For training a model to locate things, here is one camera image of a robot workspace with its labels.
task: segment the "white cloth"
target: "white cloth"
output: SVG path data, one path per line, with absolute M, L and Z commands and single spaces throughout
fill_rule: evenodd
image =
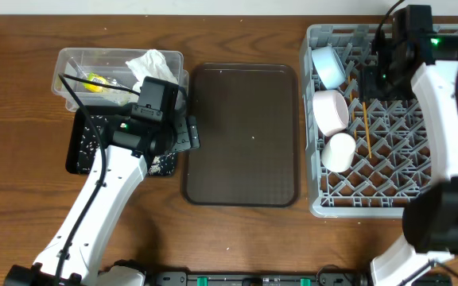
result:
M 156 49 L 149 50 L 144 56 L 127 61 L 126 65 L 137 78 L 136 84 L 132 87 L 134 91 L 141 92 L 142 83 L 144 83 L 146 76 L 178 84 L 178 80 L 165 62 L 165 56 Z

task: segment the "brown tabletop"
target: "brown tabletop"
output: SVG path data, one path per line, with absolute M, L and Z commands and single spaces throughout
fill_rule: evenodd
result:
M 288 64 L 311 24 L 375 23 L 380 17 L 0 16 L 0 284 L 30 266 L 60 227 L 86 176 L 65 171 L 73 113 L 51 92 L 65 47 L 181 51 L 184 68 L 205 62 Z M 438 18 L 458 22 L 458 18 Z M 300 95 L 300 130 L 305 129 Z M 305 133 L 300 138 L 305 149 Z M 150 269 L 316 272 L 365 268 L 401 233 L 401 221 L 315 218 L 301 197 L 287 209 L 196 207 L 171 178 L 147 178 L 119 219 L 103 267 L 136 259 Z M 458 270 L 458 258 L 450 263 Z

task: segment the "speckled black and white surface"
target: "speckled black and white surface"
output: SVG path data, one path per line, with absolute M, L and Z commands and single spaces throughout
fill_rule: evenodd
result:
M 108 123 L 108 120 L 103 115 L 91 116 L 95 126 L 100 131 Z M 83 135 L 79 142 L 79 156 L 77 160 L 77 172 L 79 174 L 88 174 L 93 160 L 95 159 L 96 149 L 99 147 L 95 140 L 95 135 L 92 130 L 84 125 Z M 177 164 L 177 154 L 169 154 L 164 156 L 155 157 L 153 163 L 149 167 L 149 176 L 171 176 L 174 173 Z

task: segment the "clear plastic bin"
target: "clear plastic bin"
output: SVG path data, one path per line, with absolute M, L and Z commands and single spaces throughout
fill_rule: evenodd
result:
M 66 108 L 70 111 L 77 110 L 78 106 L 61 83 L 57 74 L 64 72 L 67 75 L 86 79 L 90 72 L 111 77 L 125 87 L 132 88 L 137 79 L 132 71 L 126 66 L 126 62 L 143 56 L 148 50 L 121 49 L 121 48 L 64 48 L 60 51 L 56 62 L 56 69 L 52 78 L 52 92 L 67 99 Z M 184 85 L 183 55 L 181 52 L 160 51 L 167 62 L 167 66 L 178 79 L 180 85 Z M 82 83 L 67 79 L 68 84 L 87 106 L 121 106 L 128 102 L 137 102 L 138 97 L 127 93 L 94 93 Z

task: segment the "yellow object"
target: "yellow object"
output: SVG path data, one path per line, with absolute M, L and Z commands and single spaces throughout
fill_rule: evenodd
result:
M 95 83 L 102 83 L 102 84 L 109 84 L 107 82 L 107 79 L 105 79 L 103 76 L 97 75 L 93 72 L 91 72 L 89 75 L 87 75 L 87 80 L 95 82 Z M 92 91 L 92 92 L 103 92 L 103 87 L 98 87 L 89 83 L 83 83 L 84 87 L 86 87 L 87 90 Z
M 369 122 L 367 121 L 367 106 L 363 102 L 363 122 L 365 122 L 365 136 L 367 137 L 367 149 L 369 150 L 369 158 L 372 158 L 371 136 L 369 135 Z
M 351 77 L 348 76 L 347 77 L 347 84 L 349 84 L 351 82 Z M 351 91 L 351 93 L 349 94 L 349 104 L 353 103 L 353 91 Z M 351 112 L 351 122 L 354 122 L 355 121 L 355 111 L 353 110 Z M 354 131 L 354 135 L 355 135 L 355 140 L 358 139 L 358 137 L 356 136 L 356 129 Z

